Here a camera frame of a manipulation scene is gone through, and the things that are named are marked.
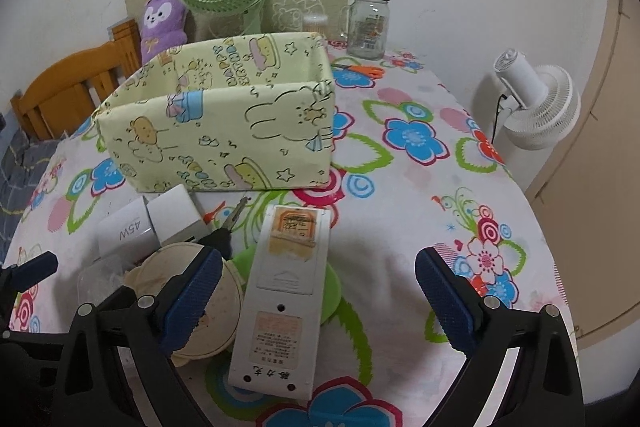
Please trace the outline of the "clear plastic box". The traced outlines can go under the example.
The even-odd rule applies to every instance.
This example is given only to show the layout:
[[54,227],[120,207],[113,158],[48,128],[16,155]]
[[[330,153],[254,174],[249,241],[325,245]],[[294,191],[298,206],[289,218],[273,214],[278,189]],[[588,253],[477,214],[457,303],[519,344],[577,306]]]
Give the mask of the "clear plastic box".
[[78,303],[99,306],[124,283],[134,264],[119,255],[100,258],[82,269],[77,277]]

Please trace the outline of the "cream round container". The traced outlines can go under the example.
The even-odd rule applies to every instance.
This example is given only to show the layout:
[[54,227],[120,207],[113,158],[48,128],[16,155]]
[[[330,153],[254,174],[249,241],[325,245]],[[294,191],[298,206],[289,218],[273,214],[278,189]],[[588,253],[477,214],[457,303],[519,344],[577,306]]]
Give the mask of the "cream round container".
[[[203,248],[177,243],[160,248],[137,268],[125,273],[124,284],[138,297],[156,296],[174,275],[180,274]],[[226,350],[238,330],[243,291],[241,279],[229,261],[222,262],[221,278],[188,343],[171,355],[175,367],[211,358]]]

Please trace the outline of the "white 45W charger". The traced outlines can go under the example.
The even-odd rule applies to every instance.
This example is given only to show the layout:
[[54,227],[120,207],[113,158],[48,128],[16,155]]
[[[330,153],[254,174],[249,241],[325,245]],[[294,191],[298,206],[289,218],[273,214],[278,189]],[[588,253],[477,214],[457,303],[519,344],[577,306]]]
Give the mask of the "white 45W charger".
[[101,258],[137,263],[160,248],[143,196],[105,217],[96,229]]

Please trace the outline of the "black key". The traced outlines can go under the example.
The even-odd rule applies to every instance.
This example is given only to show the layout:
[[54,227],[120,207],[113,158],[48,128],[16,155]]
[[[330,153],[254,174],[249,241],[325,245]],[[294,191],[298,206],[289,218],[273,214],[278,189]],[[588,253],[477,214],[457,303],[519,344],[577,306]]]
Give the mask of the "black key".
[[232,257],[231,237],[232,229],[238,222],[242,211],[250,199],[247,196],[240,198],[239,202],[233,207],[227,218],[224,219],[220,228],[210,232],[196,243],[201,246],[214,248],[221,255],[222,259],[230,260]]

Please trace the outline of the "white cube charger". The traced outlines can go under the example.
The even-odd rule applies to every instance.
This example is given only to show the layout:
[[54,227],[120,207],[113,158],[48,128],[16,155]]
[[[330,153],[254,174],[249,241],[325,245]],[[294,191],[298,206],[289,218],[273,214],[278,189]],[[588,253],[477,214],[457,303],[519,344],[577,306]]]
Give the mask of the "white cube charger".
[[146,210],[160,246],[194,242],[209,234],[209,227],[182,184],[150,199]]

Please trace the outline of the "green rounded case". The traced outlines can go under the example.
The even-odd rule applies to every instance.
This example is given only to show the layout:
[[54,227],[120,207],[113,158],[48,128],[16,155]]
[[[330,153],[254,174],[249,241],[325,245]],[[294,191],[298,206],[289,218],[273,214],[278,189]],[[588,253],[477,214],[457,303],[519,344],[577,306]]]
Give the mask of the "green rounded case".
[[[242,291],[245,291],[248,278],[250,277],[250,269],[255,257],[256,246],[250,246],[244,251],[232,255],[229,262],[231,263],[231,272],[240,282]],[[323,300],[321,311],[321,324],[327,321],[336,312],[342,300],[342,285],[340,278],[337,276],[331,265],[326,266],[326,277],[324,278]]]

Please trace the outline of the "white remote control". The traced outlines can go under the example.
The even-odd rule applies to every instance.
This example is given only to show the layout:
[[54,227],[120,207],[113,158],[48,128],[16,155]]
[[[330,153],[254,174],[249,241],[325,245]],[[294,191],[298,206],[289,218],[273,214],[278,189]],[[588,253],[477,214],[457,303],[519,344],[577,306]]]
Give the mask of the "white remote control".
[[272,205],[233,343],[231,386],[292,400],[314,390],[331,213]]

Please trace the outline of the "plaid grey blanket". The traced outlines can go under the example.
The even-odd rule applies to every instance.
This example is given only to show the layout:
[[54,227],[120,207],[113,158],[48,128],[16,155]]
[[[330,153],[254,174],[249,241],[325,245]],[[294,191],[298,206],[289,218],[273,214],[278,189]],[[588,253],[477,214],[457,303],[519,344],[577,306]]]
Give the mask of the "plaid grey blanket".
[[58,141],[32,141],[18,129],[1,159],[1,262],[6,260],[17,225],[46,171]]

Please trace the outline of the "wooden chair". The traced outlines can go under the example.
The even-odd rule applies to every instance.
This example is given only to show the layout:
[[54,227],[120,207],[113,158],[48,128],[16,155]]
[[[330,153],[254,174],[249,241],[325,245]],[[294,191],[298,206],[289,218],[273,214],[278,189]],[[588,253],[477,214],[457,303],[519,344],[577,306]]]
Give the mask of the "wooden chair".
[[30,139],[57,140],[75,132],[93,111],[141,67],[140,32],[132,18],[110,28],[110,40],[63,58],[11,98]]

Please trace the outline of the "yellow cartoon storage box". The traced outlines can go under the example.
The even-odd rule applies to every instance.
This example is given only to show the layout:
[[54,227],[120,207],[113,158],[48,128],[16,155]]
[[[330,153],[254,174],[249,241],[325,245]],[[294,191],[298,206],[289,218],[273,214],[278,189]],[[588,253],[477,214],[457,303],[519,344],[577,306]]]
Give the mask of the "yellow cartoon storage box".
[[316,32],[184,44],[151,58],[93,113],[141,193],[327,184],[335,83]]

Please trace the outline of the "floral tablecloth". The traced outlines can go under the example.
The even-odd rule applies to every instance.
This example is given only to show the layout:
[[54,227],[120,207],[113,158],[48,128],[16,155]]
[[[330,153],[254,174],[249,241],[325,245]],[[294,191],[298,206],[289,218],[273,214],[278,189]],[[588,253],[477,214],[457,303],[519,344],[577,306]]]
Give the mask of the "floral tablecloth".
[[[554,306],[573,323],[544,234],[526,198],[480,127],[411,53],[361,64],[331,43],[336,80],[331,178],[320,190],[258,192],[233,228],[233,254],[253,247],[266,209],[331,210],[329,259],[342,297],[322,326],[312,399],[268,397],[228,385],[230,349],[186,363],[181,374],[215,426],[423,426],[459,373],[414,276],[433,246],[482,298],[539,312]],[[67,329],[76,277],[98,254],[101,218],[136,197],[107,158],[90,113],[63,96],[73,138],[35,163],[6,264],[52,249],[58,273],[18,295],[11,329]],[[583,426],[582,389],[570,382],[558,340],[544,347],[534,383],[499,377],[477,425]]]

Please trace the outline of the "white floor fan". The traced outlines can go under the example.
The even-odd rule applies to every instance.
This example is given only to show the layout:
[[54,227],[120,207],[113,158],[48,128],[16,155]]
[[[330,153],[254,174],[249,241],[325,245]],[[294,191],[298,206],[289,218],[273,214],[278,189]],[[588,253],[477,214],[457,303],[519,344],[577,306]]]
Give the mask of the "white floor fan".
[[522,150],[547,150],[572,132],[582,100],[564,68],[534,67],[524,53],[511,48],[497,57],[494,72],[506,88],[498,103],[494,135],[503,131]]

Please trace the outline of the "purple plush toy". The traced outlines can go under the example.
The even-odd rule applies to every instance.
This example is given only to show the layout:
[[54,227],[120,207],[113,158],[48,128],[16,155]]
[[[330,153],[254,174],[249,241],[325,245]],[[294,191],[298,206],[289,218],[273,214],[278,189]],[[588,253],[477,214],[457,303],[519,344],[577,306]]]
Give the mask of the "purple plush toy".
[[142,64],[160,52],[185,44],[185,23],[186,6],[181,0],[149,0],[140,30]]

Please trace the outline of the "cotton swab container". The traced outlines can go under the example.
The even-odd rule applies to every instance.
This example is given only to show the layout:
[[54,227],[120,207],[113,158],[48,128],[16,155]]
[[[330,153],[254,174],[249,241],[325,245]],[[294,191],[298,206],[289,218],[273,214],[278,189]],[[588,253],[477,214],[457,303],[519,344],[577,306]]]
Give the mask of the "cotton swab container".
[[324,13],[305,13],[303,15],[303,31],[319,34],[323,39],[328,34],[329,17]]

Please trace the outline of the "glass jar green lid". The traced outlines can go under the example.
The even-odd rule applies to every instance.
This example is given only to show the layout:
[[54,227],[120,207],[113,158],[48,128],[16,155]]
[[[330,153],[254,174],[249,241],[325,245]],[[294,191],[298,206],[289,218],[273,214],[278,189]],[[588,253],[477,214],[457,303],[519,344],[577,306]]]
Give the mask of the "glass jar green lid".
[[347,52],[366,60],[385,54],[390,0],[352,0],[348,12]]

